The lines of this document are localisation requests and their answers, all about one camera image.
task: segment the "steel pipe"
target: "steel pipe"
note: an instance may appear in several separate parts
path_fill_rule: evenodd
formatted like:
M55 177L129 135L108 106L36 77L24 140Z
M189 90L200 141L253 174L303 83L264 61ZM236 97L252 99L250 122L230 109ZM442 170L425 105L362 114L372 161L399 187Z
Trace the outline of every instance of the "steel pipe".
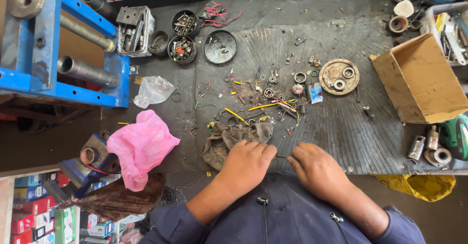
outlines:
M88 29L87 27L76 23L74 20L68 18L67 16L60 16L60 26L100 46L105 52L113 52L116 49L114 41L108 38L104 38L103 36L92 31L91 29Z
M57 71L109 89L117 87L120 83L120 79L116 75L70 56L63 56L58 60Z
M118 26L116 19L117 19L117 10L111 6L105 0L83 0L88 6L90 6L94 11L96 11L99 15L103 16L105 19L109 20L114 26Z

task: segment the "workbench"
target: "workbench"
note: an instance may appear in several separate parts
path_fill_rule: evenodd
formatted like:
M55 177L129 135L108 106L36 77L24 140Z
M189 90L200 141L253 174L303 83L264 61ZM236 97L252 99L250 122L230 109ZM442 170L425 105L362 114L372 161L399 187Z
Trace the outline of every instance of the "workbench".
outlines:
M199 15L205 4L211 1L182 0L180 5L164 6L166 0L128 0L116 2L116 6L147 5L155 16L155 30L163 30L173 37L175 34L170 27L173 14L189 9ZM355 90L344 96L323 92L324 101L308 104L307 114L301 115L299 122L286 115L281 123L278 109L266 108L265 111L271 116L267 122L272 122L274 127L268 144L275 145L278 154L287 155L299 141L305 141L324 148L347 174L466 173L468 165L458 160L453 160L444 170L426 163L424 157L419 165L406 161L414 136L425 135L425 126L401 123L369 59L369 55L382 54L393 47L392 38L383 30L395 5L391 0L213 1L231 11L232 17L243 11L238 20L223 28L237 39L237 53L231 61L212 64L203 56L201 42L214 30L213 27L201 29L194 39L197 56L188 65L177 65L169 57L131 59L131 65L139 66L137 76L160 75L183 94L179 103L169 98L148 107L167 123L173 136L181 137L180 144L155 171L213 170L201 157L201 150L210 134L207 123L213 121L214 116L224 108L244 110L245 113L240 113L241 117L248 111L248 104L242 104L237 95L231 96L231 88L228 88L231 82L225 82L232 68L231 75L245 83L248 79L254 80L259 66L262 68L261 75L268 79L271 71L280 65L279 82L272 88L290 94L294 84L291 73L310 70L308 60L314 56L323 60L323 64L338 58L353 62L360 72L360 102L357 102ZM305 9L308 9L307 14L301 14L300 10ZM294 43L298 37L306 37L307 41L296 46ZM284 62L290 53L295 53L295 56L290 65L286 65ZM133 84L134 77L130 78L130 98L135 97L139 90L139 85ZM207 90L205 84L208 81L210 88ZM315 83L318 78L307 76L306 81ZM244 97L252 93L248 84L237 88ZM222 90L225 93L218 98ZM207 103L214 103L216 107L201 107ZM373 109L374 118L364 114L364 106ZM103 110L102 128L115 131L122 127L117 122L132 123L142 110L133 103L128 109ZM188 132L184 133L184 129L190 129L194 124L198 129L192 138ZM347 171L348 167L352 167L353 172ZM290 166L285 160L278 159L272 162L270 169L290 169Z

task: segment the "hand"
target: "hand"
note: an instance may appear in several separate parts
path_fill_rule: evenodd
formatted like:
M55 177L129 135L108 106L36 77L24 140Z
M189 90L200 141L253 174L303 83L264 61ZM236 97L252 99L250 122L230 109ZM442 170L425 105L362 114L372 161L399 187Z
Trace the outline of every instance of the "hand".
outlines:
M299 143L286 160L310 193L332 205L355 187L335 159L312 143Z
M238 199L260 184L276 152L274 145L242 140L231 149L215 180Z

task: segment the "yellow plastic bag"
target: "yellow plastic bag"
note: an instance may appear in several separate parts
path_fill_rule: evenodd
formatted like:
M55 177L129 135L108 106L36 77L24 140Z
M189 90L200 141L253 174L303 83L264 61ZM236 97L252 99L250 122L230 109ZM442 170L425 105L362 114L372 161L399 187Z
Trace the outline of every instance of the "yellow plastic bag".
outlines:
M435 202L450 194L455 186L452 175L374 175L379 182L391 189L412 195L428 202Z

